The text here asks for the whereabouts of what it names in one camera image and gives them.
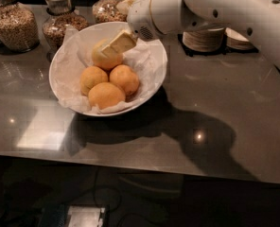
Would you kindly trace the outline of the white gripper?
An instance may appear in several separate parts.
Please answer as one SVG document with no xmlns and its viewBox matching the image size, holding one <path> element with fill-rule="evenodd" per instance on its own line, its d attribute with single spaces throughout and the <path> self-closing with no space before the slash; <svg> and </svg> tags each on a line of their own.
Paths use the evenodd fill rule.
<svg viewBox="0 0 280 227">
<path fill-rule="evenodd" d="M 116 5 L 116 9 L 124 15 L 128 14 L 127 22 L 134 34 L 126 29 L 119 31 L 101 46 L 100 51 L 104 55 L 114 56 L 133 49 L 137 37 L 151 41 L 165 35 L 161 0 L 124 0 Z"/>
</svg>

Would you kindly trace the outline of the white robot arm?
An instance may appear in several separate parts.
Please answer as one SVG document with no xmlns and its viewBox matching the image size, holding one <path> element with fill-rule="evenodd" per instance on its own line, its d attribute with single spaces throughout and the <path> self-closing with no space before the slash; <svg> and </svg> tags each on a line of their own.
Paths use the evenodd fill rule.
<svg viewBox="0 0 280 227">
<path fill-rule="evenodd" d="M 135 0 L 127 23 L 144 41 L 228 26 L 280 69 L 280 0 Z"/>
</svg>

